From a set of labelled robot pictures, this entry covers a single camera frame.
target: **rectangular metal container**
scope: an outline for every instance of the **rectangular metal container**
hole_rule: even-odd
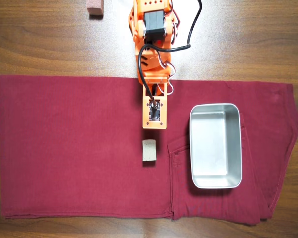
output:
[[[242,181],[242,142],[236,105],[204,104],[190,113],[192,180],[198,188],[235,188]]]

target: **wooden table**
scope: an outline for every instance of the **wooden table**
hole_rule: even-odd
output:
[[[0,74],[137,77],[132,0],[0,0]],[[186,43],[196,0],[174,0]],[[192,48],[172,54],[177,79],[292,83],[298,107],[298,0],[203,0]],[[298,141],[273,219],[249,227],[203,218],[5,220],[0,237],[298,237]]]

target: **black cable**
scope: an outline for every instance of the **black cable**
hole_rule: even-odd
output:
[[[199,15],[201,13],[201,10],[202,10],[202,3],[201,3],[201,0],[198,0],[198,3],[199,3],[199,10],[197,12],[197,15],[195,16],[194,20],[193,20],[193,23],[191,25],[191,28],[190,28],[190,31],[189,31],[189,35],[188,35],[188,41],[187,41],[187,45],[186,46],[180,46],[180,47],[176,47],[176,48],[170,48],[170,49],[165,49],[165,48],[160,48],[158,46],[155,46],[153,44],[144,44],[140,50],[139,50],[139,53],[138,53],[138,72],[139,72],[139,75],[140,75],[140,79],[147,91],[147,93],[149,94],[150,98],[154,101],[154,97],[145,81],[145,78],[144,78],[144,74],[143,74],[143,71],[141,69],[141,55],[144,51],[145,48],[153,48],[155,49],[156,51],[161,51],[161,52],[175,52],[175,51],[181,51],[181,50],[185,50],[185,49],[188,49],[191,47],[190,45],[190,38],[191,38],[191,34],[192,34],[192,31],[193,31],[193,28],[194,28],[194,25],[195,23],[197,22],[198,18],[199,18]]]

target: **beige block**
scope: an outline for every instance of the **beige block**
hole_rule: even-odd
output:
[[[157,152],[155,140],[143,140],[143,161],[156,161]]]
[[[104,0],[87,0],[86,5],[89,15],[104,15]]]

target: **pink block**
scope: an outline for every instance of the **pink block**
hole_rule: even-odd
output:
[[[89,15],[104,15],[104,0],[87,0],[87,10]]]

